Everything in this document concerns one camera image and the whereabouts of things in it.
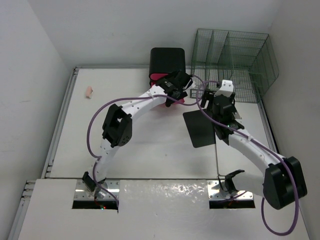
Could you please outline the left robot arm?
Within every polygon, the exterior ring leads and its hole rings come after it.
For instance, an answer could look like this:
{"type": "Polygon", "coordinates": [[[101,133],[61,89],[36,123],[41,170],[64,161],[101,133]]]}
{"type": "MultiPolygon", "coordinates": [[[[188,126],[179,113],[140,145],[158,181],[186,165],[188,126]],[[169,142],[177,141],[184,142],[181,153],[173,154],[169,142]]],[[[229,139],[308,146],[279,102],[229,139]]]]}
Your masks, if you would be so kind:
{"type": "Polygon", "coordinates": [[[132,138],[135,121],[159,105],[170,107],[177,103],[191,106],[190,103],[184,103],[182,100],[188,96],[187,90],[192,85],[191,75],[181,70],[174,71],[156,80],[155,84],[142,95],[111,100],[94,113],[86,132],[86,147],[96,161],[91,170],[86,171],[82,177],[90,192],[103,188],[101,182],[106,179],[108,167],[116,152],[132,138]],[[91,128],[95,118],[105,108],[108,110],[102,124],[100,155],[96,155],[90,145],[91,128]]]}

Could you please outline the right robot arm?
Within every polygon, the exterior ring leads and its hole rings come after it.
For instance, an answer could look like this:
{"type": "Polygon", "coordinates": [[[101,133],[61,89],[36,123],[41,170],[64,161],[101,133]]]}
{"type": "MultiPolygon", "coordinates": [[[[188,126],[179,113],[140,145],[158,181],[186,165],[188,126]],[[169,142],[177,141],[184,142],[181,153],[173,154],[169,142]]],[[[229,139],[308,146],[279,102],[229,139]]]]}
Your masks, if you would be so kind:
{"type": "Polygon", "coordinates": [[[235,93],[204,91],[200,106],[213,125],[217,138],[250,160],[260,175],[237,169],[224,177],[221,190],[234,194],[247,190],[261,196],[274,209],[280,210],[307,195],[307,185],[300,161],[284,157],[259,142],[236,119],[235,93]]]}

